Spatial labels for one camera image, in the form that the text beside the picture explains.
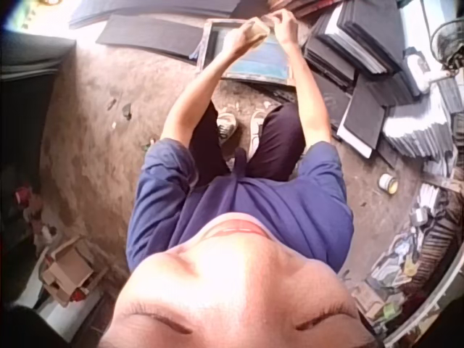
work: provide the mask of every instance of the hand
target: hand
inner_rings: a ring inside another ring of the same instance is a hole
[[[268,27],[259,18],[246,21],[240,28],[233,29],[227,34],[223,53],[238,59],[266,39],[270,32],[266,28]]]
[[[292,49],[298,49],[298,23],[293,13],[281,9],[269,14],[274,22],[275,36],[283,50],[289,53]]]

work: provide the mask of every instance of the white sneaker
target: white sneaker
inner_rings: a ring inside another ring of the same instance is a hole
[[[229,112],[224,112],[217,116],[217,131],[219,133],[219,144],[224,144],[236,131],[237,119]]]
[[[250,121],[250,124],[249,124],[250,140],[249,140],[248,160],[250,160],[253,157],[258,146],[260,145],[262,125],[264,123],[265,118],[266,118],[266,113],[263,110],[257,110],[256,112],[254,112],[252,116],[252,120]]]

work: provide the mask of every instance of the dirt floor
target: dirt floor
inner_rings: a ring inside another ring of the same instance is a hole
[[[182,20],[171,16],[170,20]],[[202,26],[201,20],[192,20]],[[195,76],[193,65],[137,49],[94,43],[104,23],[78,30],[78,45],[58,74],[51,98],[41,155],[43,219],[67,235],[83,234],[106,254],[115,270],[125,272],[125,240],[143,147],[158,139],[169,109]],[[275,101],[240,83],[220,83],[213,101],[229,107],[240,129],[227,144],[248,149],[249,119]],[[122,108],[132,104],[132,119]],[[353,281],[365,277],[389,245],[418,188],[417,163],[400,160],[396,171],[380,158],[365,160],[334,141],[343,163],[355,236],[341,271]],[[399,179],[395,196],[382,192],[383,173]]]

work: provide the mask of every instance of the blue shirt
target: blue shirt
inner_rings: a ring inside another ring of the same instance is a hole
[[[244,152],[236,163],[246,161]],[[162,139],[146,154],[128,229],[130,270],[146,257],[182,244],[227,212],[257,218],[283,244],[338,272],[347,257],[353,216],[335,147],[313,145],[288,182],[246,178],[243,168],[192,188],[197,174],[190,151]]]

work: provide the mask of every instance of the small can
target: small can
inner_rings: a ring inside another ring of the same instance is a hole
[[[380,179],[378,179],[378,187],[388,194],[395,194],[398,191],[398,179],[390,174],[383,174]]]

